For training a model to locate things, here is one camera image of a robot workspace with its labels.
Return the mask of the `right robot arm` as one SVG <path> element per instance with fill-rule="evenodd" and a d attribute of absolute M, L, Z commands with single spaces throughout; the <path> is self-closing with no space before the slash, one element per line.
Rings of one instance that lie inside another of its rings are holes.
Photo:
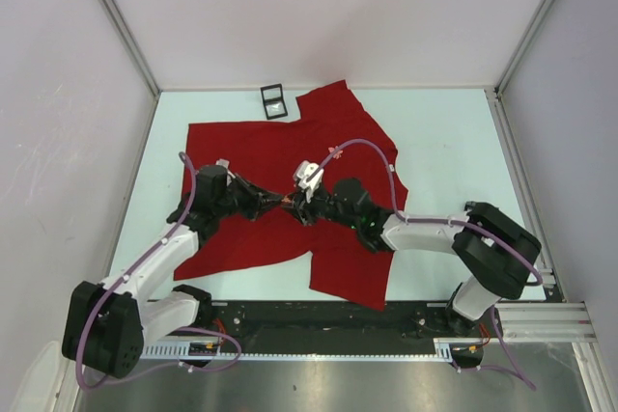
<path fill-rule="evenodd" d="M 534 264 L 539 239 L 489 203 L 473 203 L 446 218 L 407 215 L 373 202 L 358 179 L 342 179 L 332 191 L 308 195 L 297 189 L 282 207 L 304 226 L 320 220 L 354 230 L 371 252 L 432 251 L 458 257 L 470 273 L 452 293 L 431 328 L 466 337 L 487 310 L 502 299 L 517 300 L 527 287 L 542 283 Z"/>

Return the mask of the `red t-shirt garment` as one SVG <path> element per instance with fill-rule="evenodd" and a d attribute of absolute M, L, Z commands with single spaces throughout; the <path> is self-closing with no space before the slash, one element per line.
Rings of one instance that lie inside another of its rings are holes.
<path fill-rule="evenodd" d="M 356 178 L 378 205 L 391 206 L 395 196 L 397 206 L 405 206 L 406 187 L 398 178 L 389 179 L 384 169 L 395 163 L 398 150 L 345 81 L 313 90 L 296 102 L 300 118 L 291 123 L 190 124 L 185 151 L 195 167 L 227 159 L 245 179 L 288 193 L 301 161 L 319 163 L 328 157 L 329 147 L 339 147 L 342 157 L 331 159 L 323 175 L 327 190 L 341 179 Z M 214 238 L 181 264 L 174 278 L 276 264 L 305 253 L 312 255 L 311 289 L 383 309 L 392 253 L 372 253 L 353 230 L 328 221 L 304 227 L 282 208 L 255 222 L 238 215 L 223 220 Z"/>

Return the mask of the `white leaf print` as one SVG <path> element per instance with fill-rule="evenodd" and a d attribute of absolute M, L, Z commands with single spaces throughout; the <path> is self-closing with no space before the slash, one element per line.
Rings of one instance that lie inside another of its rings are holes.
<path fill-rule="evenodd" d="M 343 155 L 343 151 L 339 147 L 329 147 L 328 148 L 330 159 L 339 159 Z"/>

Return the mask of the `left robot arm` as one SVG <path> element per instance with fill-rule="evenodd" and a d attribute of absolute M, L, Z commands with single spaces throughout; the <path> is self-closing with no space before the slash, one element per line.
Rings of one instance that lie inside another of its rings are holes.
<path fill-rule="evenodd" d="M 185 330 L 200 335 L 211 328 L 207 291 L 178 285 L 153 300 L 155 290 L 204 248 L 223 219 L 238 215 L 255 221 L 283 197 L 219 164 L 190 177 L 190 190 L 168 216 L 162 238 L 128 268 L 73 290 L 61 347 L 65 358 L 121 379 L 134 369 L 143 349 L 159 339 Z"/>

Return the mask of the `small black open box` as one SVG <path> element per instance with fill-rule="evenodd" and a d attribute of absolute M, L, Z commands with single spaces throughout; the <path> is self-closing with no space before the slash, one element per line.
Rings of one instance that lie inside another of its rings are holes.
<path fill-rule="evenodd" d="M 262 104 L 266 118 L 277 120 L 289 115 L 281 84 L 272 84 L 260 88 Z"/>

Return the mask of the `aluminium frame rail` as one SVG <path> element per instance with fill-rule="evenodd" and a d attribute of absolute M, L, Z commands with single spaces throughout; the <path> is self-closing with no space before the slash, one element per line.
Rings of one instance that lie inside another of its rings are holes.
<path fill-rule="evenodd" d="M 499 303 L 503 337 L 510 343 L 593 343 L 597 340 L 584 303 Z"/>

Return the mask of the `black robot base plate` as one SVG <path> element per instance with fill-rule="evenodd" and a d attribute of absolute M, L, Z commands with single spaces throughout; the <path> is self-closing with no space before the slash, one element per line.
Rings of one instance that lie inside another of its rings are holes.
<path fill-rule="evenodd" d="M 365 345 L 393 342 L 399 338 L 416 340 L 456 339 L 486 346 L 497 339 L 500 327 L 484 315 L 477 328 L 466 337 L 438 334 L 431 323 L 438 320 L 445 303 L 422 301 L 389 302 L 381 311 L 337 301 L 215 301 L 209 329 L 220 330 L 227 340 L 213 335 L 177 330 L 163 338 L 207 338 L 230 342 L 241 352 L 244 345 L 275 340 L 298 345 L 326 339 Z"/>

